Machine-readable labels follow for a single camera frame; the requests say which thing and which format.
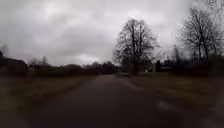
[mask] lawn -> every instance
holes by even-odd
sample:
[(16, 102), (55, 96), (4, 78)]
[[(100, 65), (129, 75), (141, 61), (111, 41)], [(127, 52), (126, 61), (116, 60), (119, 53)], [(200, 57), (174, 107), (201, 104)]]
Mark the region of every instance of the lawn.
[(125, 77), (148, 93), (175, 99), (184, 107), (196, 111), (208, 111), (224, 79), (153, 74)]
[(11, 95), (20, 101), (20, 107), (28, 109), (75, 89), (93, 78), (16, 78), (10, 82)]

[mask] gray cloud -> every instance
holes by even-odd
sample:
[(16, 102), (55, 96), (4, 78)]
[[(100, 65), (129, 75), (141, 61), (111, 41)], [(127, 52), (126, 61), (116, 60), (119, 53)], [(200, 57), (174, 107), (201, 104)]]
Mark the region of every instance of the gray cloud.
[(189, 0), (0, 0), (0, 41), (8, 56), (46, 56), (54, 65), (111, 60), (130, 17), (141, 18), (163, 48), (175, 42)]

